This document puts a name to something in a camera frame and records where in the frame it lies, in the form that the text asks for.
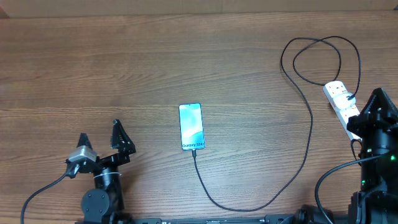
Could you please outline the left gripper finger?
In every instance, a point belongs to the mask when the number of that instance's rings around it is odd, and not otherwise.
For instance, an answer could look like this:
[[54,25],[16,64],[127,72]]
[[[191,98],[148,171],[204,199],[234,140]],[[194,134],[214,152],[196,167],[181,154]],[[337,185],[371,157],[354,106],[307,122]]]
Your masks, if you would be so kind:
[[88,136],[86,133],[80,134],[77,147],[81,147],[81,146],[86,146],[89,149],[92,149],[92,145],[91,145],[90,140],[88,139]]
[[111,135],[111,148],[117,149],[120,154],[130,155],[136,152],[136,147],[125,132],[120,120],[113,121],[113,132]]

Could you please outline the blue Galaxy smartphone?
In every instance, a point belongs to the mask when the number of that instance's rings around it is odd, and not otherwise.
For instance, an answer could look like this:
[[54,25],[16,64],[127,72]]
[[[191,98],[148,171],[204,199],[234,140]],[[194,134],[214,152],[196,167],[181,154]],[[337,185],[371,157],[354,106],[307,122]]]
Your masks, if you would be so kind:
[[193,151],[205,148],[205,134],[201,104],[191,103],[178,107],[182,149]]

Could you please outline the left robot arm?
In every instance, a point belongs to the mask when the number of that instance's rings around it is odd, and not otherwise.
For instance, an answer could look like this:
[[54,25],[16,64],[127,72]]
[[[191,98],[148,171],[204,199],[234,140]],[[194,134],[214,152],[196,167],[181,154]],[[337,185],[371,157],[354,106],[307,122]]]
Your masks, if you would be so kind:
[[81,133],[76,149],[65,161],[66,176],[71,179],[78,173],[93,174],[95,187],[87,191],[81,200],[83,223],[134,222],[131,214],[124,212],[119,166],[130,162],[130,155],[136,152],[136,148],[118,119],[113,121],[111,148],[116,149],[117,153],[100,158],[87,134]]

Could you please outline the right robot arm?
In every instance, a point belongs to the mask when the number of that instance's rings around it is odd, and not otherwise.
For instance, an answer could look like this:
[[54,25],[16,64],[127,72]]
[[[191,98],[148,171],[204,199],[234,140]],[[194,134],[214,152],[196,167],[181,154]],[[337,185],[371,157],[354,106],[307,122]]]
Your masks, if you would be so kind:
[[315,191],[332,173],[360,164],[361,188],[351,196],[343,222],[397,223],[397,107],[376,88],[360,114],[349,118],[347,129],[361,138],[358,159],[324,173]]

